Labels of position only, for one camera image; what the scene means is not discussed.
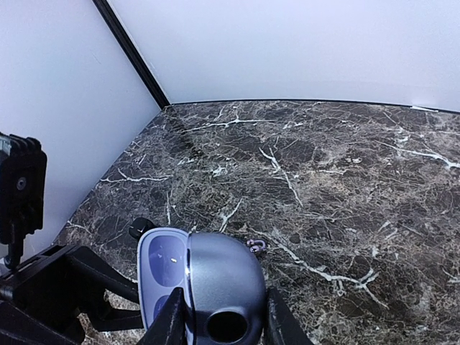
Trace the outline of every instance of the white panel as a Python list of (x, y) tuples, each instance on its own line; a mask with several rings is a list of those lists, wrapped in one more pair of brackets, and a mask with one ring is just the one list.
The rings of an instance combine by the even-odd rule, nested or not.
[(28, 254), (158, 112), (92, 1), (0, 2), (0, 131), (36, 137), (48, 156), (45, 226)]
[(457, 0), (110, 0), (174, 103), (251, 98), (460, 110)]

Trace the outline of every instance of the black corner trim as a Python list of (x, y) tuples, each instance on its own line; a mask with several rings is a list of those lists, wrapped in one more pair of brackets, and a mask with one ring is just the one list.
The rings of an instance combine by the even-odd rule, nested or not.
[(142, 59), (133, 42), (129, 39), (127, 32), (124, 30), (107, 0), (93, 0), (93, 3), (96, 5), (99, 13), (106, 21), (124, 53), (129, 58), (129, 61), (131, 61), (132, 65), (160, 108), (163, 109), (166, 106), (170, 106), (171, 104), (166, 98), (166, 95), (163, 93), (161, 87), (149, 71), (149, 68), (145, 64), (145, 61)]

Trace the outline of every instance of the marble surface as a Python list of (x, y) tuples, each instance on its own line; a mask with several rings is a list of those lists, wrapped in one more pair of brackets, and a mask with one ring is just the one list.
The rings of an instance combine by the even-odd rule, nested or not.
[[(309, 101), (173, 106), (59, 240), (90, 246), (135, 279), (127, 229), (138, 216), (264, 239), (267, 284), (316, 344), (460, 343), (458, 114)], [(129, 344), (141, 333), (118, 335)], [(116, 340), (90, 334), (88, 344)]]

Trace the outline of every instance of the metallic helmet-shaped object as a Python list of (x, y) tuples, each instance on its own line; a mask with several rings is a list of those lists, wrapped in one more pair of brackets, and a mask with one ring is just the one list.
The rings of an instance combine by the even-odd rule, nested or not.
[(188, 345), (255, 345), (265, 315), (257, 258), (223, 234), (156, 228), (137, 250), (139, 299), (148, 328), (176, 287), (184, 289)]

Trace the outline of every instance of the dark marble tabletop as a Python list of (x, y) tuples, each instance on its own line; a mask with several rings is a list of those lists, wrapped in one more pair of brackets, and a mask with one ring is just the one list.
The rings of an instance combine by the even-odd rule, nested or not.
[[(460, 343), (460, 116), (309, 101), (178, 105), (60, 235), (136, 278), (131, 221), (264, 239), (316, 344)], [(118, 306), (127, 302), (114, 299)], [(134, 342), (140, 331), (88, 343)]]

